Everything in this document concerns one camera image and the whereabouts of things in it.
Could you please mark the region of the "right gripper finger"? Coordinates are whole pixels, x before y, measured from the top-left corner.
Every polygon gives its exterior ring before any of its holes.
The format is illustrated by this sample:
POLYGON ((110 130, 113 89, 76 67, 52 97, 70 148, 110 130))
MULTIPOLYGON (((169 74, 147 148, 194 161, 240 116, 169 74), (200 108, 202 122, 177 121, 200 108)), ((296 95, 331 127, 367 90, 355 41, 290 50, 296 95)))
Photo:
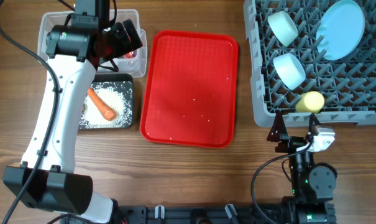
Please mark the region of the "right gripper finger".
POLYGON ((318 135, 318 132, 316 130, 316 127, 319 126, 321 123, 319 122, 319 120, 317 119, 316 115, 314 113, 311 113, 310 116, 309 116, 309 130, 308 132, 310 133, 310 135, 313 135, 313 136, 316 136, 318 135))
POLYGON ((275 119, 273 125, 270 129, 270 132, 267 136, 267 141, 269 142, 279 142, 284 140, 287 137, 287 129, 285 122, 283 120, 282 113, 277 111, 275 113, 275 119))

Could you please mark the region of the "yellow plastic cup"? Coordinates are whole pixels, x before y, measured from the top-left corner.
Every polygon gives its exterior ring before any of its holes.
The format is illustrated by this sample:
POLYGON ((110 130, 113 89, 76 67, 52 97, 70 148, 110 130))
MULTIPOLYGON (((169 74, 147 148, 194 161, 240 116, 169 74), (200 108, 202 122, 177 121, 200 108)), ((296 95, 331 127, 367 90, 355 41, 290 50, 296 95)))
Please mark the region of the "yellow plastic cup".
POLYGON ((319 113, 324 106, 324 96, 318 91, 309 91, 301 95, 300 101, 295 105, 299 113, 319 113))

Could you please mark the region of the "red snack wrapper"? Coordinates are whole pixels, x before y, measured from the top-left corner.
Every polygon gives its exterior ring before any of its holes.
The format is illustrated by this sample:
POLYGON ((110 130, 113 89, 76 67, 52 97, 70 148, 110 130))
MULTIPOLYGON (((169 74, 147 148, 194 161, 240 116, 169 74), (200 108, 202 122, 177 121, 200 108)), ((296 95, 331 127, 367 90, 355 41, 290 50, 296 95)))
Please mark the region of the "red snack wrapper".
POLYGON ((134 43, 133 43, 131 37, 129 37, 129 40, 130 40, 130 42, 131 42, 132 51, 129 52, 129 53, 127 53, 127 54, 125 54, 125 55, 123 55, 123 56, 122 56, 123 58, 134 58, 134 57, 135 57, 134 43))

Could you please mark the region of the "light blue bowl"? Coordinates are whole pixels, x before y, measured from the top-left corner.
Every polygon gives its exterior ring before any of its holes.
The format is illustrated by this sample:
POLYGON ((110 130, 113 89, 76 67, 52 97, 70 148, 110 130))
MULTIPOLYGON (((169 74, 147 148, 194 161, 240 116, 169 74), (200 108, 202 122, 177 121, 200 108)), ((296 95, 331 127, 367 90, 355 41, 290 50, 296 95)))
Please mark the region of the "light blue bowl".
POLYGON ((273 65, 281 81, 290 90, 295 90, 306 80, 301 62, 291 53, 275 57, 273 65))

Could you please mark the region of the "orange carrot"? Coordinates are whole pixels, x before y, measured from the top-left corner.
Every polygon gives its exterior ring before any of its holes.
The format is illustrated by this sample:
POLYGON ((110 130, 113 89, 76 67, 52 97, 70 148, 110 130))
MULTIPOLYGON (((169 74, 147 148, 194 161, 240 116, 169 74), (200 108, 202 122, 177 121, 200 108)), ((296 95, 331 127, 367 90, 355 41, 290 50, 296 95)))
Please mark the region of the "orange carrot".
POLYGON ((92 88, 89 88, 87 91, 88 96, 91 98, 91 101, 97 107, 98 111, 101 113, 104 119, 112 121, 116 119, 116 112, 108 106, 92 88))

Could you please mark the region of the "light blue plate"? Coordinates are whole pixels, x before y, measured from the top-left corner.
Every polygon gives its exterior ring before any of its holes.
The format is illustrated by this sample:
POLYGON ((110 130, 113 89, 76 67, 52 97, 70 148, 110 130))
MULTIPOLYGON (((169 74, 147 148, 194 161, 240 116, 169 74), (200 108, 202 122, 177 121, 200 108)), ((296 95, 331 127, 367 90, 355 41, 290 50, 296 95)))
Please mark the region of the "light blue plate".
POLYGON ((359 44, 365 28, 365 16, 360 6, 352 0, 333 4, 323 15, 316 32, 320 41, 318 52, 326 51, 323 58, 339 60, 349 55, 359 44))

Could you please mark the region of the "green bowl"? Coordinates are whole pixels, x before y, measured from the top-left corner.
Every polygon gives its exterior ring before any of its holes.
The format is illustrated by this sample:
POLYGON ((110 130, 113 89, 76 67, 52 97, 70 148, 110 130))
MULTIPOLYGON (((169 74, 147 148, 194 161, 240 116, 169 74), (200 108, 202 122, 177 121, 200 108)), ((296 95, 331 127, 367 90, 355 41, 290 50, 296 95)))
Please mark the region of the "green bowl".
POLYGON ((296 24, 285 11, 276 12, 269 16, 268 24, 275 37, 285 47, 288 47, 298 37, 296 24))

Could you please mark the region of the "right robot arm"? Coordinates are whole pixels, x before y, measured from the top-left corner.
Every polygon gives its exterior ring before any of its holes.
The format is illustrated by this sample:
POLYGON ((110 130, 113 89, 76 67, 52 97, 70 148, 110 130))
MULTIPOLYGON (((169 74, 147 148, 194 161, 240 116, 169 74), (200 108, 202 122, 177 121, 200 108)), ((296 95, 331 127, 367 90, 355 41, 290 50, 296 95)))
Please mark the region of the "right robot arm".
POLYGON ((314 154, 334 142, 334 130, 323 126, 311 114, 308 134, 290 136, 282 114, 277 112, 267 140, 278 143, 276 152, 288 155, 293 192, 291 197, 282 198, 281 208, 272 219, 277 223, 336 223, 336 211, 330 201, 334 197, 337 171, 327 163, 314 162, 314 154))

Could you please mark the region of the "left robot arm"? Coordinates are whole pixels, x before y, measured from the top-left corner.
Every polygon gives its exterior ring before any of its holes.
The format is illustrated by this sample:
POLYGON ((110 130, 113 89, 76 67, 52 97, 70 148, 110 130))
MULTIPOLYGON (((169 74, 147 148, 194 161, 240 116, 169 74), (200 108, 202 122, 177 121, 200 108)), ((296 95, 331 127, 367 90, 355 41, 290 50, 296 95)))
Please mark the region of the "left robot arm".
POLYGON ((32 140, 3 182, 28 208, 85 223, 126 223, 116 200, 75 173, 75 144, 83 103, 96 72, 142 46, 131 20, 117 21, 114 1, 77 1, 64 24, 46 36, 47 84, 32 140))

